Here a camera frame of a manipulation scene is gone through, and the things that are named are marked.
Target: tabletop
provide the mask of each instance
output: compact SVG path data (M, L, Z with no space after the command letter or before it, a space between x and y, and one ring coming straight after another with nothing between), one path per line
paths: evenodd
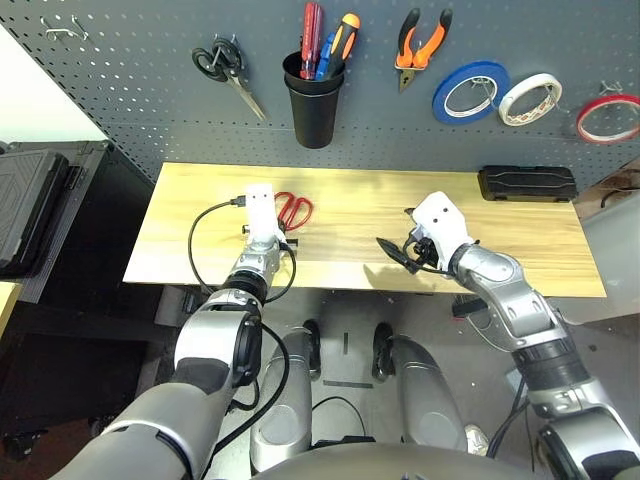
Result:
M13 282L0 282L0 337L4 332L13 306L18 300L21 285Z
M204 209L242 195L251 183L271 183L314 204L310 220L289 232L299 241L297 287L411 292L466 290L439 275L411 275L380 249L376 237L402 245L413 227L404 213L443 191L465 215L469 234L489 249L517 258L529 282L547 296L606 296L580 222L570 203L488 202L476 174L386 170L224 166L165 163L127 271L126 282L197 283L187 259L187 235ZM194 235L194 261L207 283L222 283L242 251L246 212L209 214ZM274 285L285 285L288 258Z

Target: pen holder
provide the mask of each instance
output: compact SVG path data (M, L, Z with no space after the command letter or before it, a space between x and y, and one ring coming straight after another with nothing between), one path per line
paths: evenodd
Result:
M282 62L284 83L291 97L296 139L303 147L326 147L333 138L344 67L336 75L316 82L300 78L301 65L300 52L292 53Z

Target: black scissors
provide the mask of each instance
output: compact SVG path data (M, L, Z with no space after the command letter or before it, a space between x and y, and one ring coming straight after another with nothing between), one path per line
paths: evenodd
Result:
M191 59L198 70L211 80L231 85L260 120L266 118L240 77L243 66L242 54L232 41L218 37L213 40L211 52L204 48L194 48Z

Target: white wall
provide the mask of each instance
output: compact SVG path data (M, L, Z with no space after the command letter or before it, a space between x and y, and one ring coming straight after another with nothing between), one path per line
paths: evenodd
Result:
M0 141L106 138L2 27L0 53Z
M583 222L607 298L556 298L569 323L640 313L640 192Z

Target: gray pegboard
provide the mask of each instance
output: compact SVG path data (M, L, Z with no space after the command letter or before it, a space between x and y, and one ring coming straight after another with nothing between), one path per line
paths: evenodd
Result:
M637 139L590 145L574 128L601 80L619 81L625 92L638 94L638 2L321 2L325 33L347 11L360 15L362 28L333 143L319 151L296 143L282 81L281 62L296 50L303 4L156 1L149 9L142 1L14 0L0 8L0 21L152 179L163 161L458 171L509 163L569 166L584 188L640 155ZM393 60L399 27L413 6L422 9L416 39L429 37L442 8L452 8L454 20L428 69L400 95ZM89 41L43 36L40 16L52 26L71 27L72 14ZM266 122L231 88L192 65L190 50L207 47L214 33L237 35ZM479 59L505 65L513 83L552 73L564 86L562 110L515 128L497 114L465 126L438 123L431 113L435 88L455 68ZM634 121L627 112L624 119Z

